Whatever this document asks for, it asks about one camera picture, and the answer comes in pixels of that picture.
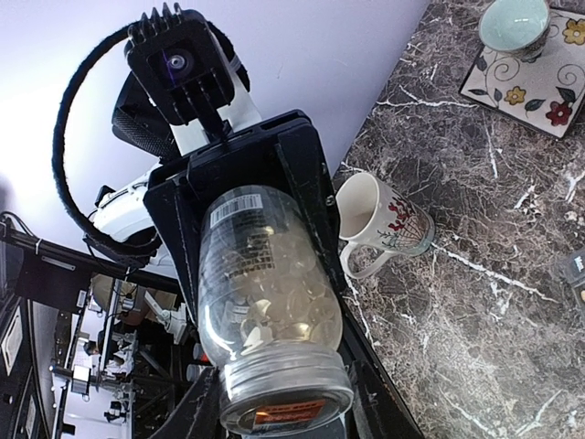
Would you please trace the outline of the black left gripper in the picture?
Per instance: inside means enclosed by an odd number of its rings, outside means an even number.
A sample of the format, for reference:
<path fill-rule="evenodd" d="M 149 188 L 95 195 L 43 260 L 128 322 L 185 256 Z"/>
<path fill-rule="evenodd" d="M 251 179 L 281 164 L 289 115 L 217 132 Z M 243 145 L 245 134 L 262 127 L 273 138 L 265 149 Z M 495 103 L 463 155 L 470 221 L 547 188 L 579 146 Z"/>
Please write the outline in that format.
<path fill-rule="evenodd" d="M 225 192 L 248 185 L 274 187 L 296 201 L 334 291 L 346 289 L 338 256 L 340 218 L 324 150 L 308 116 L 291 111 L 204 146 L 150 176 L 144 205 L 173 260 L 193 320 L 204 214 Z"/>

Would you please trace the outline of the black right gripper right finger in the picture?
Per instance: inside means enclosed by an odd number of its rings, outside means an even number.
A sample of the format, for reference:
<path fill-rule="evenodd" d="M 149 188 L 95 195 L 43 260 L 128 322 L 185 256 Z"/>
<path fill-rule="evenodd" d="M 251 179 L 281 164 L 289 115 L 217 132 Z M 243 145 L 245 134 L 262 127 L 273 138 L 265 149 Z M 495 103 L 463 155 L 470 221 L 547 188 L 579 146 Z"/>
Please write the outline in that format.
<path fill-rule="evenodd" d="M 346 417 L 348 438 L 423 438 L 399 409 L 369 363 L 353 361 L 348 369 L 348 377 L 354 392 L 351 410 Z"/>

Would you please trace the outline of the clear bottle yellow capsules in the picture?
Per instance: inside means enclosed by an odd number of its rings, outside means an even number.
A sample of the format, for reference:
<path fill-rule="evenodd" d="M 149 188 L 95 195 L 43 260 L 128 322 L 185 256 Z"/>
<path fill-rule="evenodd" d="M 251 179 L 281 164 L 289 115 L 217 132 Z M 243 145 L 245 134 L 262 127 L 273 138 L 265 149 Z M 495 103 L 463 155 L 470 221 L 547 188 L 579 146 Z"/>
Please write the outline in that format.
<path fill-rule="evenodd" d="M 231 432 L 292 434 L 350 408 L 340 304 L 289 195 L 250 185 L 212 203 L 197 317 L 202 347 L 220 371 L 220 420 Z"/>

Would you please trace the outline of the clear weekly pill organizer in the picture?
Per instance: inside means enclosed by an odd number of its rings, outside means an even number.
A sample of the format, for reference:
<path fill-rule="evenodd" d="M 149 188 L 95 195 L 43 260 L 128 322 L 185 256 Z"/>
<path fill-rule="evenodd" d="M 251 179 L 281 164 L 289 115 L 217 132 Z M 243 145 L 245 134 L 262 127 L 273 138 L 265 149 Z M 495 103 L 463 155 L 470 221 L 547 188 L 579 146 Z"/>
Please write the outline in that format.
<path fill-rule="evenodd" d="M 584 248 L 574 251 L 558 263 L 560 276 L 571 287 L 580 305 L 584 305 Z"/>

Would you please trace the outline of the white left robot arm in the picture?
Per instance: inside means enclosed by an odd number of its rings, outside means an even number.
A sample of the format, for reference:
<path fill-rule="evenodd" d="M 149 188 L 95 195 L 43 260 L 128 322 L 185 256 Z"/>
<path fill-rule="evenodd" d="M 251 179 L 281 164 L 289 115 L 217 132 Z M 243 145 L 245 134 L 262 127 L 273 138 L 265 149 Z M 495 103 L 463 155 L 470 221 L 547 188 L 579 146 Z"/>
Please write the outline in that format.
<path fill-rule="evenodd" d="M 306 114 L 286 112 L 212 142 L 168 143 L 121 107 L 115 109 L 112 123 L 130 144 L 150 147 L 160 159 L 140 202 L 157 235 L 144 244 L 128 244 L 100 231 L 89 219 L 82 228 L 87 238 L 123 264 L 143 267 L 165 246 L 191 313 L 197 304 L 204 214 L 220 195 L 236 187 L 267 186 L 289 195 L 297 203 L 326 278 L 335 293 L 345 289 L 333 185 L 319 134 Z"/>

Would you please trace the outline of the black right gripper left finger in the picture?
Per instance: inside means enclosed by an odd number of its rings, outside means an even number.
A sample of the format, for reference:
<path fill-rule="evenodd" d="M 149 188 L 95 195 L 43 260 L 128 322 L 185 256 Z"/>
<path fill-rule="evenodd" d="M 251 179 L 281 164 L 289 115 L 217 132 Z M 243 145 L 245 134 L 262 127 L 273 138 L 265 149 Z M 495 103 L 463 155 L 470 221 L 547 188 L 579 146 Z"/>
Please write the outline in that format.
<path fill-rule="evenodd" d="M 219 418 L 219 370 L 205 369 L 159 429 L 160 438 L 214 438 Z"/>

